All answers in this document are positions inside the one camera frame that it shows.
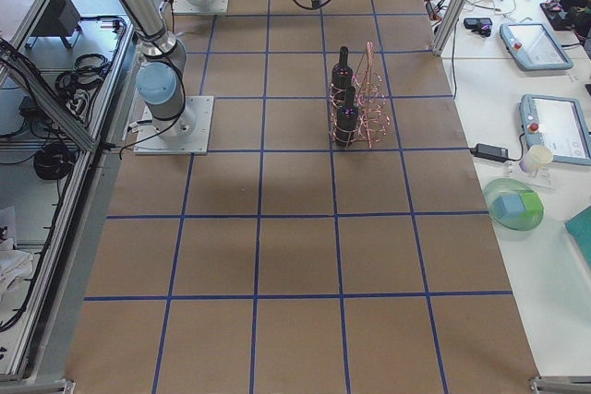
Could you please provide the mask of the teal tray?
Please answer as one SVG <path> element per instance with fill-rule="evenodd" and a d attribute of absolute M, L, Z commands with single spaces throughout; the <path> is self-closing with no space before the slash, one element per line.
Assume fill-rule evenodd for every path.
<path fill-rule="evenodd" d="M 576 248 L 588 268 L 591 265 L 591 207 L 583 209 L 564 223 Z"/>

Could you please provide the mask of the dark wine bottle front slot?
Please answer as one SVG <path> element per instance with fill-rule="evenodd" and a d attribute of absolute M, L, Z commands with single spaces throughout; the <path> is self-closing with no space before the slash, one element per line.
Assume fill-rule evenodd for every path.
<path fill-rule="evenodd" d="M 344 100 L 336 112 L 334 140 L 339 147 L 346 148 L 355 140 L 357 120 L 356 89 L 350 86 L 344 91 Z"/>

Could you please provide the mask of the dark wine bottle slot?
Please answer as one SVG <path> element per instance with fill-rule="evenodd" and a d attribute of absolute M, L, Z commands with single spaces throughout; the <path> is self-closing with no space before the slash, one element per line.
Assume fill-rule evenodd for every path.
<path fill-rule="evenodd" d="M 344 100 L 336 112 L 334 140 L 339 147 L 346 148 L 355 140 L 357 120 L 356 89 L 350 86 L 344 91 Z"/>
<path fill-rule="evenodd" d="M 349 50 L 342 46 L 339 52 L 339 60 L 332 68 L 331 96 L 332 103 L 337 106 L 344 101 L 346 90 L 352 86 L 353 70 L 348 65 Z"/>

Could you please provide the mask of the blue foam cube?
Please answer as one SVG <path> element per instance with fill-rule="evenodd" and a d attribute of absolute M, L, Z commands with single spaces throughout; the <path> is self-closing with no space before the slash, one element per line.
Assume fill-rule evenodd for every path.
<path fill-rule="evenodd" d="M 519 194 L 501 194 L 493 202 L 490 215 L 497 221 L 510 221 L 524 213 Z"/>

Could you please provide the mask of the black power adapter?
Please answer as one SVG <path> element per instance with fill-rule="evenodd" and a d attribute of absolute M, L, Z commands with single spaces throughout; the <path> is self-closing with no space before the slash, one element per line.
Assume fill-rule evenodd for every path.
<path fill-rule="evenodd" d="M 508 150 L 503 147 L 477 143 L 470 149 L 470 153 L 479 159 L 505 163 L 509 160 Z"/>

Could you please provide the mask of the white paper cup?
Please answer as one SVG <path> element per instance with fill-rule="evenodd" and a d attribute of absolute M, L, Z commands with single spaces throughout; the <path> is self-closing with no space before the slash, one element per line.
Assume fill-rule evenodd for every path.
<path fill-rule="evenodd" d="M 524 173 L 533 174 L 540 168 L 553 162 L 553 153 L 544 145 L 532 145 L 519 161 Z"/>

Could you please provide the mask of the dark wine bottle rear slot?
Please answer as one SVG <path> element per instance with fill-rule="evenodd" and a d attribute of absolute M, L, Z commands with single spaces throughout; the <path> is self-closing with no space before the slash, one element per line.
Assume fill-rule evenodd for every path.
<path fill-rule="evenodd" d="M 331 96 L 332 103 L 337 106 L 344 101 L 346 90 L 352 86 L 353 70 L 348 65 L 349 50 L 342 46 L 339 52 L 339 60 L 332 68 Z"/>

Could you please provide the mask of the lower teach pendant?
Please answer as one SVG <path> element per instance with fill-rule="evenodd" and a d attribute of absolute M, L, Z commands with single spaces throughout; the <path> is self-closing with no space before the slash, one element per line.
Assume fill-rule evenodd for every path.
<path fill-rule="evenodd" d="M 575 98 L 525 94 L 519 105 L 525 144 L 549 149 L 555 162 L 590 165 L 590 135 Z"/>

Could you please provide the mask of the green glass bowl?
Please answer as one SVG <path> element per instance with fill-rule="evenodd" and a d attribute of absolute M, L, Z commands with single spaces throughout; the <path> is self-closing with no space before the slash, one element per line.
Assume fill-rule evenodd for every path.
<path fill-rule="evenodd" d="M 509 178 L 489 182 L 483 189 L 488 214 L 495 222 L 514 231 L 530 231 L 543 220 L 544 206 L 536 191 Z"/>

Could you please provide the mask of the upper teach pendant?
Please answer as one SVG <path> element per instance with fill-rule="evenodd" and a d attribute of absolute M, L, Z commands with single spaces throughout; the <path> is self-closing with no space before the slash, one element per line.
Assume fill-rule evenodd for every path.
<path fill-rule="evenodd" d="M 508 53 L 524 71 L 568 70 L 573 61 L 543 23 L 502 24 L 499 33 Z"/>

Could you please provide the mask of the teach pendant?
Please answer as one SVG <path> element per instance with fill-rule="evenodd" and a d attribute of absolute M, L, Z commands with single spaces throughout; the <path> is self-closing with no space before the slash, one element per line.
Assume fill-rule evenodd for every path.
<path fill-rule="evenodd" d="M 575 98 L 525 94 L 519 105 L 525 144 L 549 149 L 555 162 L 590 165 L 590 135 Z"/>
<path fill-rule="evenodd" d="M 499 33 L 508 53 L 524 71 L 568 70 L 573 61 L 543 23 L 502 24 Z"/>

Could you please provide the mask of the green foam cube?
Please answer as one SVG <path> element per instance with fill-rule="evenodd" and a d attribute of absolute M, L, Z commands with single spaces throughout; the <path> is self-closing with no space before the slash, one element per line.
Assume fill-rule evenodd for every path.
<path fill-rule="evenodd" d="M 535 191 L 524 191 L 520 194 L 520 198 L 524 207 L 523 215 L 525 217 L 534 218 L 543 215 L 544 207 L 539 195 Z"/>

